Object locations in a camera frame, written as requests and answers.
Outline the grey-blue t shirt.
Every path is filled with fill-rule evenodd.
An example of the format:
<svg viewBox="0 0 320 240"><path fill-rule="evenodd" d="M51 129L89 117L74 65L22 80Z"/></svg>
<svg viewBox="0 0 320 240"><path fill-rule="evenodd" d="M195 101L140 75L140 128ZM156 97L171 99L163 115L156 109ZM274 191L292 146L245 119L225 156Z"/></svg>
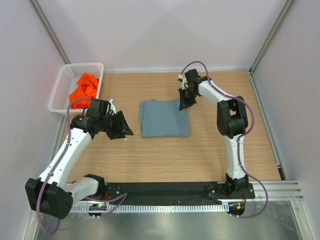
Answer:
<svg viewBox="0 0 320 240"><path fill-rule="evenodd" d="M180 110L180 100L146 100L139 104L140 134L142 138L189 137L188 113Z"/></svg>

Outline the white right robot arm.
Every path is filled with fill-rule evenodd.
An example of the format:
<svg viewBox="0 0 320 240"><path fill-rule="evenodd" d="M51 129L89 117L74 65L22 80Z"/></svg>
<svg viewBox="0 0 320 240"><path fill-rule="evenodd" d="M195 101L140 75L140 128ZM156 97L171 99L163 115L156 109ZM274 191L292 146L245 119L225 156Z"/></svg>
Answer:
<svg viewBox="0 0 320 240"><path fill-rule="evenodd" d="M225 191L230 198L243 198L249 187L249 177L244 169L244 136L248 117L244 99L233 97L220 89L207 76L200 76L196 69L179 74L182 82L179 91L179 109L189 108L197 103L196 97L205 97L216 106L216 126L226 142L228 164Z"/></svg>

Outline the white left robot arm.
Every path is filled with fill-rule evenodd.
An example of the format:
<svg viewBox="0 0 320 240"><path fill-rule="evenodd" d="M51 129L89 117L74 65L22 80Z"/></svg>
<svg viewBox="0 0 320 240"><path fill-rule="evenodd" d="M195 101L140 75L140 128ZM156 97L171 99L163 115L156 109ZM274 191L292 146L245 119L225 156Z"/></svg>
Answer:
<svg viewBox="0 0 320 240"><path fill-rule="evenodd" d="M110 140L133 135L114 100L93 98L89 108L76 115L68 127L66 139L48 167L38 178L29 178L25 190L29 205L37 215L46 214L64 219L74 203L85 198L102 200L107 194L105 180L94 174L68 184L70 173L82 152L98 133L106 133Z"/></svg>

